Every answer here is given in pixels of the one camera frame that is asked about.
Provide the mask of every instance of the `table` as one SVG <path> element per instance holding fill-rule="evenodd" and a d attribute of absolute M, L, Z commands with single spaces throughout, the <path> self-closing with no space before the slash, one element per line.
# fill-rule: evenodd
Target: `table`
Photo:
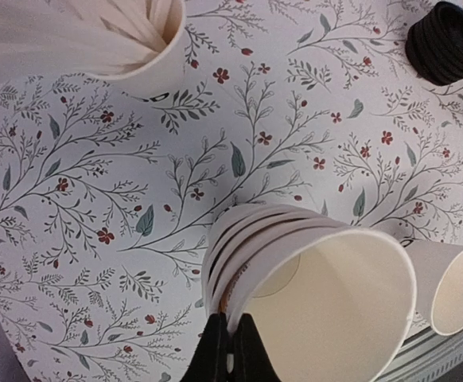
<path fill-rule="evenodd" d="M 463 244 L 463 81 L 403 51 L 431 1 L 187 6 L 178 92 L 0 84 L 0 320 L 34 382 L 180 379 L 206 235 L 236 203 Z"/>

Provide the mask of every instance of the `gray leaf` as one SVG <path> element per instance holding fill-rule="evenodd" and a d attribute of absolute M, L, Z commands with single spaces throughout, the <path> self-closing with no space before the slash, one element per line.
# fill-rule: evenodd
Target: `gray leaf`
<path fill-rule="evenodd" d="M 353 216 L 361 217 L 364 215 L 364 207 L 366 206 L 366 192 L 362 189 L 362 193 L 356 200 L 353 206 Z"/>
<path fill-rule="evenodd" d="M 233 143 L 233 155 L 231 156 L 231 168 L 233 169 L 234 177 L 242 177 L 246 173 L 246 163 L 239 148 Z"/>
<path fill-rule="evenodd" d="M 49 170 L 46 172 L 45 177 L 51 177 L 60 167 L 62 160 L 59 159 L 49 167 Z"/>
<path fill-rule="evenodd" d="M 408 146 L 408 143 L 405 143 L 407 145 L 407 154 L 408 158 L 410 159 L 410 164 L 412 167 L 414 167 L 417 164 L 417 158 L 415 157 L 415 152 L 411 149 L 410 146 Z"/>
<path fill-rule="evenodd" d="M 49 115 L 49 128 L 53 133 L 53 139 L 60 137 L 60 125 L 51 115 Z"/>
<path fill-rule="evenodd" d="M 3 185 L 3 189 L 5 191 L 10 190 L 10 166 L 7 169 L 5 176 L 3 177 L 3 184 L 2 185 Z"/>
<path fill-rule="evenodd" d="M 304 36 L 302 36 L 301 38 L 299 38 L 299 39 L 297 40 L 297 42 L 298 42 L 299 44 L 302 44 L 303 42 L 308 41 L 308 39 L 309 39 L 309 38 L 311 37 L 311 35 L 313 34 L 313 31 L 314 31 L 314 29 L 311 29 L 308 33 L 306 33 Z"/>
<path fill-rule="evenodd" d="M 360 99 L 356 99 L 356 101 L 353 104 L 352 113 L 348 116 L 348 119 L 357 118 L 363 111 L 364 104 L 360 102 Z"/>
<path fill-rule="evenodd" d="M 148 236 L 154 229 L 154 206 L 151 205 L 136 224 L 136 232 Z"/>
<path fill-rule="evenodd" d="M 273 168 L 275 168 L 275 167 L 284 166 L 285 164 L 291 163 L 291 162 L 293 162 L 292 159 L 285 159 L 285 160 L 283 160 L 283 161 L 271 162 L 271 163 L 269 163 L 269 164 L 267 165 L 267 169 L 270 170 L 270 169 L 273 169 Z"/>
<path fill-rule="evenodd" d="M 353 44 L 350 41 L 343 40 L 343 45 L 346 46 L 348 49 L 350 49 L 352 52 L 358 53 L 356 47 L 353 46 Z"/>
<path fill-rule="evenodd" d="M 15 206 L 14 211 L 19 212 L 20 214 L 23 215 L 23 217 L 25 219 L 28 220 L 28 215 L 26 214 L 26 210 L 23 207 L 21 207 L 20 205 Z"/>
<path fill-rule="evenodd" d="M 324 14 L 320 15 L 320 23 L 321 23 L 321 26 L 324 27 L 325 34 L 330 32 L 331 27 L 330 27 L 330 24 L 329 24 L 329 20 L 327 20 L 327 17 Z"/>

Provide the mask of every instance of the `paper cup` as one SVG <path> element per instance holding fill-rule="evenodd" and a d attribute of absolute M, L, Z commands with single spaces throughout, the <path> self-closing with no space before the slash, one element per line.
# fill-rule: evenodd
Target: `paper cup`
<path fill-rule="evenodd" d="M 116 85 L 130 96 L 147 99 L 177 88 L 184 79 L 184 35 L 187 13 L 184 0 L 173 0 L 163 39 L 165 50 L 148 64 L 126 74 L 90 76 Z"/>
<path fill-rule="evenodd" d="M 252 298 L 301 256 L 277 294 Z M 251 313 L 279 379 L 373 381 L 391 363 L 414 315 L 414 268 L 403 247 L 367 229 L 308 228 L 277 238 L 241 268 L 224 296 L 228 331 Z"/>
<path fill-rule="evenodd" d="M 406 250 L 417 277 L 417 311 L 442 336 L 463 330 L 463 247 L 416 240 Z"/>

